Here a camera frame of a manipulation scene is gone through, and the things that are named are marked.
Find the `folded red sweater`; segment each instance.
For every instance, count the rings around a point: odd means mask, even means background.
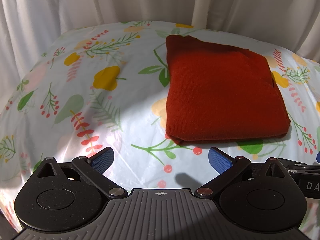
[[[170,35],[166,46],[166,133],[176,144],[286,135],[290,119],[263,56],[191,36]]]

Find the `green leaf print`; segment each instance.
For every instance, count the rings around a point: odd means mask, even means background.
[[[11,139],[6,135],[0,142],[0,164],[2,163],[2,160],[7,163],[15,154],[16,149],[14,146],[13,135],[11,135]]]
[[[38,166],[39,166],[40,163],[42,162],[42,155],[43,155],[43,153],[41,154],[40,160],[39,160],[39,161],[36,163],[36,165],[33,167],[32,173],[35,172],[35,170],[38,168]]]
[[[262,140],[237,142],[241,149],[250,154],[258,154],[263,147]]]
[[[116,108],[113,106],[110,99],[104,100],[102,92],[97,95],[95,90],[92,89],[92,93],[89,95],[91,97],[90,102],[92,103],[90,108],[96,110],[93,118],[96,118],[97,122],[106,124],[106,129],[112,128],[111,132],[117,130],[123,132],[120,121],[120,107]]]
[[[164,153],[170,158],[170,159],[175,159],[176,155],[173,152],[170,151],[164,151]]]
[[[155,66],[150,66],[142,69],[138,74],[151,74],[160,71],[163,69],[162,66],[155,65]]]
[[[141,22],[136,21],[135,23],[132,24],[132,26],[139,27],[139,26],[143,26],[144,24],[147,24],[147,26],[149,26],[150,22],[151,21],[141,21]]]
[[[86,49],[84,52],[91,58],[93,58],[95,55],[109,54],[110,52],[118,50],[120,47],[130,45],[130,42],[140,37],[137,34],[137,32],[130,33],[129,35],[125,34],[122,38],[118,38],[117,40],[112,39],[109,43],[99,43],[96,41],[92,45],[85,47]]]
[[[164,68],[161,70],[160,74],[159,74],[159,81],[161,82],[161,84],[163,85],[163,87],[166,87],[169,82],[170,82],[170,76],[168,71]]]
[[[28,103],[28,101],[30,100],[30,98],[32,97],[34,91],[29,92],[28,94],[26,94],[23,98],[21,98],[20,102],[18,103],[18,111],[22,110],[25,105]]]
[[[84,99],[81,95],[71,96],[61,111],[57,114],[56,118],[54,119],[54,123],[60,123],[69,116],[73,116],[73,113],[78,113],[82,109],[83,105]]]
[[[180,34],[180,28],[172,29],[171,34]]]
[[[170,34],[165,32],[165,31],[161,31],[161,30],[156,30],[156,34],[158,34],[158,36],[160,38],[166,38],[167,36],[169,36]]]
[[[168,143],[168,145],[166,147],[164,147],[163,144],[166,143],[167,141],[169,141],[169,143]],[[140,146],[137,146],[137,145],[134,145],[134,144],[132,144],[131,146],[134,147],[134,148],[146,151],[147,153],[152,155],[154,158],[156,158],[162,165],[164,165],[164,163],[159,159],[158,156],[155,155],[156,152],[162,152],[163,151],[167,155],[168,158],[175,159],[176,155],[173,152],[171,152],[171,150],[177,149],[177,148],[192,150],[191,148],[188,148],[188,147],[174,145],[174,142],[171,139],[164,139],[162,142],[160,142],[160,143],[158,143],[156,145],[147,147],[147,148],[146,147],[140,147]]]
[[[314,66],[316,71],[320,72],[320,66]]]
[[[19,83],[19,85],[17,86],[17,91],[20,89],[21,91],[23,90],[23,85],[28,85],[29,84],[29,80],[21,80],[21,82]]]

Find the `red berry print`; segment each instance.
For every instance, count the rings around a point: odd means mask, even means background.
[[[49,91],[45,99],[43,100],[42,105],[40,106],[40,109],[43,109],[43,111],[41,112],[41,115],[44,115],[45,112],[47,112],[46,118],[49,118],[51,111],[53,111],[53,115],[56,115],[58,113],[57,109],[59,108],[58,106],[59,101],[54,100],[57,98],[57,96],[52,93],[51,85],[52,83],[50,83]]]
[[[60,49],[56,49],[56,51],[54,52],[54,54],[53,54],[53,57],[52,57],[52,63],[51,63],[51,67],[50,67],[50,69],[52,68],[52,66],[53,66],[53,62],[54,62],[54,58],[55,57],[57,57],[57,56],[59,56],[60,54],[62,54],[62,53],[65,53],[65,48],[64,47],[61,47]]]
[[[199,148],[199,147],[194,147],[194,148],[193,148],[193,153],[194,153],[195,155],[200,155],[200,154],[202,153],[202,149]]]
[[[303,145],[304,147],[304,151],[305,153],[307,153],[308,151],[310,152],[310,154],[313,153],[313,148],[314,149],[317,149],[317,146],[315,145],[316,144],[316,140],[312,138],[312,135],[311,133],[306,133],[307,131],[307,128],[298,124],[293,118],[292,116],[290,115],[290,113],[288,112],[288,115],[289,115],[289,118],[290,120],[292,121],[293,123],[293,127],[295,128],[296,130],[296,134],[297,134],[297,137],[298,137],[298,144],[300,146]]]
[[[166,172],[166,173],[170,173],[172,171],[172,166],[167,164],[166,166],[163,167],[163,170]]]
[[[161,179],[161,181],[159,181],[157,185],[159,188],[165,188],[167,186],[167,183],[163,179]]]

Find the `floral bedsheet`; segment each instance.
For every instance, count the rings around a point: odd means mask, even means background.
[[[174,144],[165,134],[169,34],[191,35],[265,56],[291,119],[287,136],[245,143]],[[231,33],[151,21],[68,31],[17,84],[0,114],[0,209],[21,230],[14,199],[43,158],[69,162],[107,146],[113,148],[115,161],[104,175],[129,192],[132,188],[195,190],[217,176],[208,162],[211,146],[253,162],[274,156],[320,163],[319,80],[318,63]],[[308,199],[300,230],[319,238],[318,200]]]

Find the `curtain fold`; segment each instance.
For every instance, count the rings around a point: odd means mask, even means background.
[[[320,61],[320,0],[0,0],[0,107],[65,31],[158,20],[237,33]]]

